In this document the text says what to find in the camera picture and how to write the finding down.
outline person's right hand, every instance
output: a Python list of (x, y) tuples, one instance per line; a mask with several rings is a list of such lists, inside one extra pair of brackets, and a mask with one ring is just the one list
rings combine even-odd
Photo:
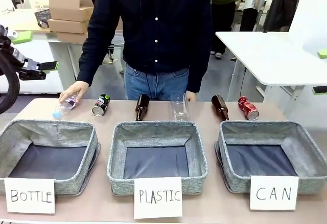
[(76, 103), (78, 103), (82, 98), (83, 94), (87, 91), (88, 87), (88, 83), (84, 81), (76, 81), (68, 89), (66, 89), (63, 93), (60, 94), (59, 102), (61, 103), (74, 93), (78, 93), (76, 97)]

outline man in navy shirt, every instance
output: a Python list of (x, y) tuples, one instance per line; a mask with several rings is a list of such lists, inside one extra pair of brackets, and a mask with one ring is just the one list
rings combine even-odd
[(60, 101), (78, 92), (78, 102), (92, 84), (119, 17), (127, 99), (147, 94), (168, 101), (171, 95), (186, 92), (189, 101), (196, 101), (211, 50), (210, 0), (96, 0), (77, 82)]

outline person in green shirt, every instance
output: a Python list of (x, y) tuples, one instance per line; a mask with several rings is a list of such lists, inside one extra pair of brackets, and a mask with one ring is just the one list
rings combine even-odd
[(215, 32), (229, 32), (233, 23), (235, 10), (238, 9), (241, 0), (211, 0), (211, 11), (213, 18), (213, 44), (211, 54), (221, 59), (225, 53), (226, 46), (215, 35)]

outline navy button-up shirt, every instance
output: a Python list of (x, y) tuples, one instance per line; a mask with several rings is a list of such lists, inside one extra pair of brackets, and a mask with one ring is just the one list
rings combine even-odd
[(146, 73), (189, 68), (187, 90), (200, 90), (211, 50), (210, 0), (96, 0), (78, 80), (91, 85), (119, 17), (128, 65)]

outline paper sign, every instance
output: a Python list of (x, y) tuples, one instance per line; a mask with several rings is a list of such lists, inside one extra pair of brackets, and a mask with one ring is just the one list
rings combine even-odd
[(134, 180), (134, 219), (182, 216), (181, 177)]
[(7, 211), (54, 214), (55, 180), (5, 178)]
[(298, 177), (251, 176), (251, 210), (295, 210)]

